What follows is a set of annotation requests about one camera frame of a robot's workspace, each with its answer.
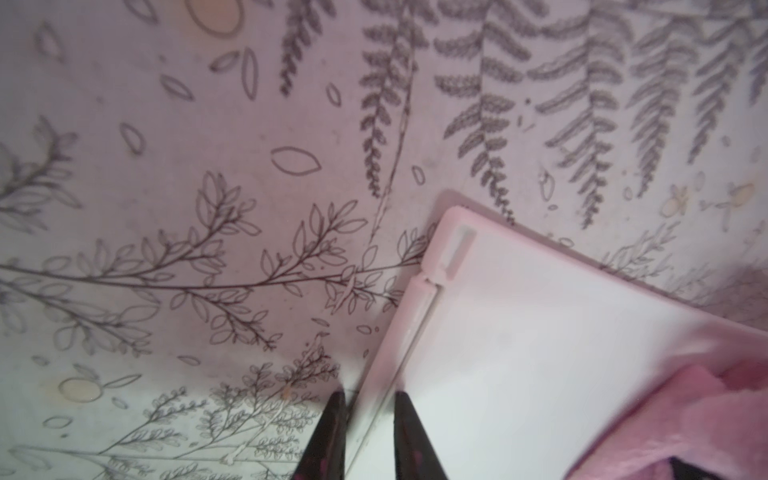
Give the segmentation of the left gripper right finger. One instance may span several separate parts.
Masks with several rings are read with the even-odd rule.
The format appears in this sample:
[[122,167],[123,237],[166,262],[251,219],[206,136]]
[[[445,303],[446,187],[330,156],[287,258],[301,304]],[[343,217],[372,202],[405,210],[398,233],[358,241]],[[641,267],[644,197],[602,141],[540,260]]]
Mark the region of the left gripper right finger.
[[397,480],[447,480],[418,413],[404,391],[394,397],[394,458]]

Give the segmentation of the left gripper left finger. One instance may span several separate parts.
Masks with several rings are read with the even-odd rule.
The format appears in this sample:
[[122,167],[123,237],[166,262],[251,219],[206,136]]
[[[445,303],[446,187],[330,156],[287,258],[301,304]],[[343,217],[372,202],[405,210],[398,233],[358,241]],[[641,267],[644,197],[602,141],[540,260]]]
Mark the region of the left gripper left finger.
[[328,399],[291,480],[343,480],[347,433],[345,392]]

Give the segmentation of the white drawing tablet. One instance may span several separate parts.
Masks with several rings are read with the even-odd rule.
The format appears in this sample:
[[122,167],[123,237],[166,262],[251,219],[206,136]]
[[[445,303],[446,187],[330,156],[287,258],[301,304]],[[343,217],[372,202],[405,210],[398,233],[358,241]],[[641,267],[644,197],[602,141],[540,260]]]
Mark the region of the white drawing tablet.
[[395,475],[406,392],[451,479],[561,479],[677,368],[767,353],[764,331],[448,209],[350,416],[350,479]]

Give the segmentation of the pink fluffy cloth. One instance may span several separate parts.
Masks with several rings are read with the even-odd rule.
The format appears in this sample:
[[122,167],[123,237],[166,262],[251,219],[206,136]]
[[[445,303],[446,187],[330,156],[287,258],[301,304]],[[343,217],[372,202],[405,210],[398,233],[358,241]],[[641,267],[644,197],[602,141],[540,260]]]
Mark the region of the pink fluffy cloth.
[[572,479],[764,479],[767,363],[689,365],[586,455]]

